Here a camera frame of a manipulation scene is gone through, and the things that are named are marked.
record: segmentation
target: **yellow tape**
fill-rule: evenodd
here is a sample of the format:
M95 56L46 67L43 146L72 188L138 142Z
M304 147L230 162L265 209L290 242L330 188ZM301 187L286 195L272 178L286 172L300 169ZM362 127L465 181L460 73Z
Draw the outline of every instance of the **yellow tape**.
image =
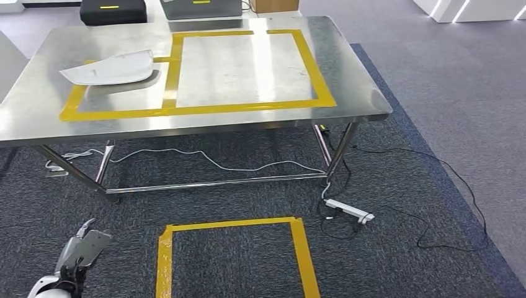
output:
M316 91L316 94L318 95L318 100L321 101L324 106L335 106L336 103L334 102L334 98L332 98L331 91L327 87L327 83L323 78L323 74L321 74L318 64L312 56L312 53L309 49L309 45L307 44L307 41L301 33L301 30L267 30L267 33L292 34L294 41L296 41L296 46L300 51L301 59L303 59L303 63L305 64L305 68L307 69L307 73L309 74L309 77L311 79L311 83L314 87L314 90Z
M159 237L157 254L156 297L172 297L172 232L168 229Z
M267 224L282 224L285 222L292 222L296 220L294 217L277 217L274 219L249 219L249 220L234 220L230 222L209 222L197 223L193 225L168 225L166 230L172 232L181 232L189 230L201 230L206 228L226 228L226 227L240 227L242 225L267 225Z
M156 298L171 298L172 293L172 233L206 228L241 227L248 225L290 224L292 240L298 260L301 283L306 298L319 298L318 282L314 273L309 244L303 221L294 217L273 219L234 220L229 222L195 223L190 225L167 225L159 237Z
M301 33L301 30L268 30L268 34L292 34L300 56L305 64L311 83L318 95L317 99L306 99L298 101L258 102L252 104L226 104L217 106L177 107L177 92L179 89L179 78L181 75L182 49L184 38L208 37L208 36L232 36L253 35L250 30L244 31L219 31L219 32L187 32L172 35L172 48L170 57L157 57L154 62L168 62L168 73L163 95L163 104L159 109L144 109L131 111L93 111L78 112L81 104L85 86L73 86L69 98L60 114L62 121L86 121L86 120L112 120L139 117L157 117L192 114L215 114L229 112L265 111L276 109L301 109L312 107L333 107L336 105L332 94L327 87L325 79L321 74L316 60L310 52L309 46Z
M316 274L314 273L314 265L312 264L303 221L296 219L290 222L290 228L292 229L294 249L296 250L296 258L298 258L298 266L300 267L303 293L305 293L306 298L318 298L318 282L316 281Z

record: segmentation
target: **table leg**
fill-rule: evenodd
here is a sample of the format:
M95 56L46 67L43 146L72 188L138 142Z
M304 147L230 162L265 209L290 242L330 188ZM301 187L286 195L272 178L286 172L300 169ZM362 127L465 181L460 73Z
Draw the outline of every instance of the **table leg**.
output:
M80 180L80 182L87 185L89 188L97 191L100 194L106 194L106 190L102 185L95 182L88 175L84 174L84 172L75 167L73 164L71 164L69 161L63 158L60 154L58 154L55 150L51 149L48 145L39 145L35 146L34 148L46 158L54 162L56 165L63 168L69 174L73 175L73 177Z
M124 194L128 192L162 191L162 190L168 190L168 189L186 189L186 188L204 187L204 186L220 186L220 185L244 184L244 183L255 183L255 182L271 182L271 181L289 181L289 180L326 178L326 177L327 175L325 173L256 177L256 178L244 178L244 179L237 179L237 180L225 180L225 181L213 181L213 182L196 182L196 183L186 183L186 184L169 184L169 185L159 185L159 186L116 188L116 189L106 190L106 194Z
M112 157L114 147L114 140L110 140L106 143L106 147L104 148L104 156L102 157L102 163L100 164L99 172L97 173L97 177L95 178L95 182L99 184L102 184L102 180L104 179L104 175L106 174L106 170L108 168L110 158Z
M326 180L327 183L331 182L331 179L334 176L334 173L336 172L336 168L342 161L342 158L344 157L344 153L347 150L347 147L349 146L350 141L356 134L356 131L358 131L359 125L360 124L358 122L350 123L347 125L347 128L345 129L342 139L340 140L340 144L338 145L338 148L336 148L336 152L334 153L334 156L332 157L331 164L329 165L329 168L327 169L327 180Z
M321 153L323 154L323 158L325 159L325 163L327 164L327 166L329 166L331 164L332 157L329 152L329 149L327 148L327 144L325 144L325 141L323 140L323 134L321 133L321 130L319 129L318 125L313 125L313 129L314 135L318 140L319 148L321 149Z

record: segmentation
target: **extension cord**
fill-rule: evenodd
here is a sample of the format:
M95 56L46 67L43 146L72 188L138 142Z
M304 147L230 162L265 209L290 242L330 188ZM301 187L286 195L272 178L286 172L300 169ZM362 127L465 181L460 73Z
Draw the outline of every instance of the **extension cord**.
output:
M362 225L365 225L368 221L375 218L375 216L369 212L356 209L333 199L325 200L325 205L334 209L340 209L347 214L358 217L358 223Z

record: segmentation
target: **power cord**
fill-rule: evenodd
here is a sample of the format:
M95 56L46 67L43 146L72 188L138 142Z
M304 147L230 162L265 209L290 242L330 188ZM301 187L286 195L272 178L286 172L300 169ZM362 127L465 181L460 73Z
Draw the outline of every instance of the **power cord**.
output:
M248 10L250 10L250 11L252 11L253 13L256 13L256 12L254 11L254 8L252 7L252 4L250 4L250 2L247 2L247 1L241 1L241 3L242 3L242 4L246 4L246 5L248 5L248 8L243 8L244 11L248 11Z
M330 131L329 129L323 127L323 129L321 130L323 135L326 137L326 139L328 140L328 143L329 143L329 146L331 147L332 150L335 150L334 146L332 145L332 142L331 142L331 138L330 138ZM416 216L414 214L410 214L409 212L405 212L403 210L399 210L399 209L396 209L396 208L393 208L393 207L390 207L388 205L382 205L382 206L379 206L379 208L373 212L370 212L369 214L374 214L376 213L377 211L379 210L382 210L382 209L389 209L389 210L392 210L392 211L395 211L397 213L400 213L400 214L404 214L404 215L407 215L409 217L412 217L412 218L415 218L415 219L418 219L420 220L421 222L424 222L426 224L426 229L424 230L424 232L420 235L420 237L418 238L417 242L416 242L416 246L418 248L422 248L422 249L431 249L431 248L450 248L450 249L453 249L453 250L458 250L458 251L464 251L464 252L475 252L475 251L479 251L479 250L483 250L485 248L488 247L489 245L489 237L488 237L488 227L486 225L486 218L484 217L484 214L482 213L482 211L480 210L477 202L476 202L476 197L475 197L475 194L471 188L471 186L464 180L464 178L462 178L458 173L457 171L455 171L455 169L453 169L453 167L447 163L446 161L444 160L441 160L440 158L436 158L430 154L427 154L427 153L424 153L424 152L419 152L419 151L416 151L416 150L410 150L410 149L404 149L404 148L390 148L390 149L387 149L387 150L383 150L383 151L373 151L373 150L364 150L364 149L361 149L361 148L358 148L358 146L354 145L352 147L353 149L357 150L357 151L360 151L362 153L371 153L371 154L386 154L386 153L391 153L391 152L394 152L394 151L405 151L405 152L410 152L410 153L416 153L416 154L419 154L419 155L422 155L422 156L426 156L426 157L429 157L429 158L432 158L434 160L437 160L443 164L445 164L452 172L453 174L458 177L460 179L460 181L462 181L462 183L468 188L469 192L470 192L470 195L471 195L471 198L472 198L472 203L473 203L473 206L475 207L475 209L477 210L477 212L479 213L481 219L482 219L482 222L483 222L483 233L484 233L484 238L482 240L482 242L479 244L479 245L476 245L476 246L473 246L472 248L469 248L469 249L466 249L466 248L459 248L459 247L455 247L455 246L451 246L451 245L423 245L422 244L422 240L424 239L425 235L427 234L427 232L429 231L430 229L430 224L428 221L424 220L423 218L419 217L419 216ZM344 191L345 189L347 188L347 185L349 183L349 180L352 176L352 172L349 168L349 166L347 165L347 163L345 162L345 158L342 159L343 160L343 164L345 166L345 168L347 169L347 172L348 172L348 177L347 177L347 180L344 184L344 187L335 195L331 196L331 197L334 197L334 196L340 196ZM327 235L327 233L325 233L323 231L323 223L325 220L327 220L328 218L327 217L323 217L321 215L321 212L319 211L319 207L321 205L321 203L327 199L329 196L325 197L325 193L328 191L328 189L330 188L331 184L329 183L326 188L324 189L324 191L322 192L322 195L321 195L321 200L318 201L318 205L317 205L317 212L318 212L318 215L320 215L321 217L321 226L322 226L322 232ZM359 229L349 238L354 238L356 236L356 234L358 234L359 232ZM336 239L341 239L339 237L335 237L335 236L332 236L332 235L327 235L331 238L336 238Z
M138 150L138 151L135 151L135 152L132 152L126 156L124 156L123 158L120 158L118 160L110 160L110 162L112 163L119 163L133 155L136 155L138 153L141 153L141 152L165 152L165 151L176 151L178 153L181 153L181 154L185 154L185 155L193 155L193 154L201 154L203 155L206 159L208 159L212 164L214 164L215 166L217 166L219 169L223 169L225 171L239 171L239 172L255 172L255 171L260 171L264 168L268 168L270 166L274 166L274 165L281 165L281 164L284 164L284 163L292 163L294 165L297 165L297 166L301 166L302 168L304 169L308 169L309 171L314 171L314 172L319 172L319 173L325 173L324 171L320 170L320 169L314 169L314 168L310 168L308 166L304 166L300 163L297 163L296 161L292 161L292 160L285 160L285 161L278 161L278 162L275 162L275 163L269 163L268 165L264 165L264 166L260 166L259 168L256 168L256 169L233 169L233 168L226 168L220 164L218 164L217 162L215 162L213 159L211 159L204 151L190 151L190 152L186 152L186 151L181 151L181 150L178 150L178 149L175 149L175 148L169 148L169 149L162 149L162 150L152 150L152 149L141 149L141 150ZM82 152L82 153L66 153L64 154L62 157L66 158L66 160L73 160L75 158L79 158L79 157L83 157L83 156L90 156L92 155L93 153L98 153L100 155L104 155L104 153L102 153L101 151L99 150L96 150L96 149L89 149L85 152ZM45 165L46 169L49 169L50 171L63 171L63 168L57 166L57 165L52 165L51 164L51 161L47 161L46 162L46 165Z
M345 216L345 213L340 208L333 209L334 213L331 216L323 215L321 210L320 210L321 203L324 202L327 198L338 196L338 194L332 195L332 196L325 196L325 193L327 193L327 191L329 190L330 187L331 187L331 183L328 183L327 186L323 189L323 192L321 192L321 198L318 201L318 204L316 205L316 213L318 214L318 216L320 218L319 228L321 230L321 233L323 233L325 236L327 236L329 238L334 238L334 239L338 239L338 240L350 240L350 239L353 239L361 231L361 229L363 227L363 225L361 223L356 225L353 220L351 220L348 216ZM344 192L345 189L346 189L346 186L344 186L340 190L339 194ZM336 220L338 218L343 218L343 219L345 219L346 221L349 222L349 225L352 228L352 233L349 236L346 236L346 237L334 236L334 235L331 235L331 234L327 233L327 231L325 231L325 223L328 220L333 221L333 220Z

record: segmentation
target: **black cable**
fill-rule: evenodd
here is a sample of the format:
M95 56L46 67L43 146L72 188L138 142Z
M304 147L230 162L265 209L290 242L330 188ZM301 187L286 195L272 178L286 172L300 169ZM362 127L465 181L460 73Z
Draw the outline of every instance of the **black cable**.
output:
M54 289L57 289L60 287L61 284L70 284L73 286L73 289L76 289L77 288L77 284L72 282L72 281L59 281L53 288Z
M252 7L252 4L250 4L250 2L247 2L247 1L241 1L241 3L245 3L245 4L248 5L248 8L242 8L242 10L244 10L244 11L248 11L248 10L250 10L250 11L252 11L253 13L256 13L256 12L254 11L254 8Z
M331 138L330 138L330 135L329 135L329 130L324 130L322 131L322 133L327 136L327 139L328 139L328 142L329 142L329 146L331 147L332 150L335 151L335 148L334 146L332 145L332 142L331 142ZM427 153L424 153L424 152L419 152L419 151L416 151L416 150L410 150L410 149L404 149L404 148L390 148L390 149L387 149L387 150L384 150L384 151L372 151L372 150L364 150L364 149L361 149L361 148L358 148L358 146L353 146L352 148L358 150L358 151L361 151L361 152L364 152L364 153L373 153L373 154L385 154L385 153L390 153L392 151L406 151L406 152L410 152L410 153L417 153L417 154L420 154L420 155L424 155L424 156L427 156L427 157L430 157L430 158L433 158L445 165L447 165L447 167L455 174L456 177L458 177L462 183L468 188L470 194L471 194L471 198L472 198L472 203L475 207L475 209L477 210L477 212L479 213L479 215L481 216L482 218L482 221L483 221L483 233L484 233L484 239L482 240L481 244L480 245L476 245L476 246L472 246L471 249L465 249L465 248L459 248L459 247L454 247L454 246L450 246L450 245L428 245L428 246L425 246L425 245L422 245L421 242L422 240L424 239L425 235L427 234L427 232L429 231L430 229L430 224L428 221L424 220L423 218L421 217L418 217L414 214L410 214L408 212L405 212L405 211L402 211L402 210L399 210L399 209L396 209L396 208L393 208L393 207L390 207L388 205L382 205L380 206L377 210L375 210L374 212L369 212L366 216L368 216L369 214L374 214L376 211L379 211L381 209L390 209L390 210L393 210L395 212L398 212L398 213L401 213L401 214L404 214L404 215L407 215L407 216L410 216L410 217L413 217L415 219L418 219L422 222L424 222L426 224L426 229L424 230L424 232L420 235L420 237L418 238L417 242L416 242L416 246L418 248L422 248L422 249L431 249L431 248L450 248L450 249L453 249L453 250L458 250L458 251L464 251L464 252L475 252L475 251L479 251L479 250L483 250L485 248L488 247L489 245L489 237L488 237L488 227L486 225L486 218L484 217L484 214L482 213L482 211L480 210L480 208L478 207L478 204L476 203L476 197L475 197L475 194L473 192L473 190L471 189L471 186L464 180L464 178L462 178L458 173L457 171L455 171L455 169L453 169L453 167L447 163L446 161L444 160L441 160L440 158L436 158L430 154L427 154ZM345 189L347 188L347 185L350 181L350 178L352 176L352 172L350 170L350 167L347 165L347 163L345 162L345 158L342 159L343 161L343 164L345 166L345 168L347 169L347 172L348 172L348 177L347 177L347 180L344 184L344 187L335 195L331 196L331 197L335 197L335 196L339 196L341 195ZM341 238L341 237L334 237L332 235L328 235L324 232L323 230L323 223L324 221L326 220L325 217L323 217L321 215L321 211L319 210L319 207L320 207L320 204L321 204L321 201L323 199L321 199L320 201L318 201L318 205L317 205L317 211L318 211L318 215L320 215L321 217L321 230L322 232L331 237L331 238L336 238L336 239L350 239L350 238L354 238L356 236L356 234L358 234L358 232L361 230L361 229L358 229L357 231L355 231L355 233L348 237L348 238Z
M76 285L75 292L73 293L75 297L80 297L81 295L81 290L79 286L79 277L77 276L77 274L79 273L79 265L82 263L83 259L84 258L82 256L78 258L77 261L75 262L75 267L73 269L73 282Z
M331 149L335 151L336 149L334 149L334 146L331 143L331 138L329 136L329 130L323 130L322 134L325 137L325 139L328 141L329 146L331 147ZM343 215L343 216L340 216L340 217L341 218L345 218L346 220L348 220L350 222L353 234L351 234L348 237L338 237L338 236L330 235L330 234L328 234L325 231L325 228L324 228L325 222L327 220L329 220L329 219L327 219L328 216L327 215L323 215L321 213L321 209L320 209L321 204L324 202L324 200L332 198L332 197L340 196L341 194L343 194L345 192L345 190L347 189L347 186L349 185L350 179L352 177L352 171L350 170L350 167L347 165L347 162L345 161L345 159L342 159L342 161L343 161L343 164L344 164L345 168L347 169L347 179L345 180L345 183L342 186L342 188L337 193L331 194L330 196L324 196L324 197L322 197L322 198L320 198L318 200L318 203L316 205L316 213L318 214L318 216L320 218L319 227L320 227L321 233L323 233L327 237L338 239L338 240L350 240L350 239L353 239L354 237L356 237L356 235L358 235L359 231L362 228L362 225L360 225L358 228L355 228L353 223L352 223L352 221L351 221L351 219L349 219L348 216L346 216L346 214L343 213L343 211L341 211L340 209L334 209L334 214L332 215L332 219L331 220L336 220L336 218L338 218L339 215Z
M420 155L424 155L424 156L427 156L427 157L430 157L434 160L437 160L443 164L445 164L450 170L451 172L453 172L453 174L455 174L455 176L460 179L460 181L462 181L462 183L468 188L469 192L470 192L470 195L471 195L471 201L473 203L473 206L475 207L475 209L477 210L477 212L479 213L480 217L482 218L482 223L483 223L483 233L484 233L484 238L481 242L481 244L477 245L478 247L477 248L472 248L472 249L465 249L465 248L458 248L458 247L454 247L454 246L450 246L450 245L431 245L431 246L424 246L424 245L421 245L421 241L422 239L424 238L424 236L426 235L427 231L429 230L430 228L430 225L429 225L429 222L414 215L414 214L409 214L407 212L403 212L401 210L398 210L398 209L395 209L395 208L392 208L390 206L387 206L387 205L383 205L381 206L380 208L389 208L393 211L397 211L399 213L402 213L402 214L405 214L405 215L408 215L410 217L414 217L415 219L418 219L418 220L421 220L423 221L424 223L426 223L426 229L424 230L424 233L418 238L418 241L416 243L416 246L419 247L419 248L423 248L423 249L429 249L429 248L451 248L451 249L454 249L454 250L459 250L459 251L465 251L465 252L474 252L474 251L479 251L479 250L483 250L485 248L488 247L489 245L489 237L488 237L488 226L486 225L486 218L484 217L484 214L482 213L482 210L480 210L480 208L478 207L478 204L476 202L476 197L475 197L475 194L473 192L473 190L471 189L471 186L466 182L466 180L464 180L464 178L462 178L458 173L457 171L455 171L455 169L453 169L453 167L447 163L446 161L444 160L441 160L440 158L437 158L437 157L434 157L430 154L427 154L427 153L424 153L424 152L419 152L419 151L416 151L416 150L410 150L410 149L404 149L404 148L390 148L390 149L387 149L387 150L384 150L384 151L371 151L371 150L364 150L364 149L360 149L358 148L358 146L353 146L352 148L358 150L358 151L361 151L361 152L364 152L364 153L373 153L373 154L385 154L385 153L390 153L390 152L393 152L393 151L405 151L405 152L411 152L411 153L417 153L417 154L420 154Z

